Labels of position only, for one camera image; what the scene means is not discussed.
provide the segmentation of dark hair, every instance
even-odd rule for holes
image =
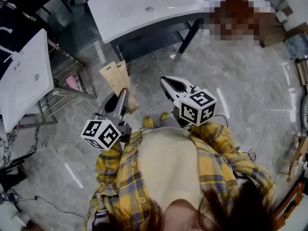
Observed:
[[[244,183],[237,197],[233,200],[233,207],[228,214],[227,205],[222,205],[215,191],[204,192],[204,198],[200,203],[197,215],[199,226],[202,230],[209,228],[204,223],[205,208],[210,206],[211,212],[219,227],[215,226],[211,231],[274,231],[275,219],[273,209],[265,199],[265,194],[251,181]],[[160,231],[164,227],[164,215],[157,203],[149,201],[150,210],[146,223],[142,225],[144,231]],[[98,224],[93,231],[133,231],[131,217],[117,210],[116,215],[109,216],[108,223]]]

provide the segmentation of person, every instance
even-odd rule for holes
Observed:
[[[206,122],[191,131],[163,113],[147,116],[130,143],[103,151],[84,231],[275,230],[274,184],[232,141]]]

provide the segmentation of metal rack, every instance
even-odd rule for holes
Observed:
[[[97,98],[95,94],[90,94],[86,91],[84,79],[86,79],[87,73],[84,64],[65,52],[58,44],[53,43],[51,40],[48,40],[48,45],[51,48],[49,54],[53,50],[57,50],[68,58],[70,64],[53,76],[53,89],[37,102],[38,114],[26,114],[15,127],[16,129],[56,124],[57,120],[54,114],[78,96],[89,99]],[[75,78],[79,85],[79,90],[69,87],[66,83],[66,78],[70,75]],[[33,117],[35,122],[23,123],[23,120],[26,120],[27,117]]]

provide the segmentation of white sink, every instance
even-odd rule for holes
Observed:
[[[104,43],[129,32],[192,13],[203,12],[205,0],[90,0],[95,23]]]

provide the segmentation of plaid shirt sleeve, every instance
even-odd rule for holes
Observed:
[[[266,193],[266,199],[271,202],[275,186],[268,171],[250,162],[249,158],[239,151],[240,147],[233,143],[232,133],[227,127],[206,122],[202,126],[194,127],[192,135],[201,138],[223,156],[233,171],[245,174],[256,180],[262,191]]]
[[[121,144],[118,142],[112,148],[102,153],[97,158],[96,162],[96,180],[99,182],[100,187],[95,191],[91,200],[87,213],[86,220],[84,222],[83,231],[92,230],[92,224],[95,220],[95,214],[99,209],[102,209],[103,202],[98,200],[98,194],[102,191],[113,192],[115,188],[115,179],[117,171],[120,165],[120,159],[122,155]]]

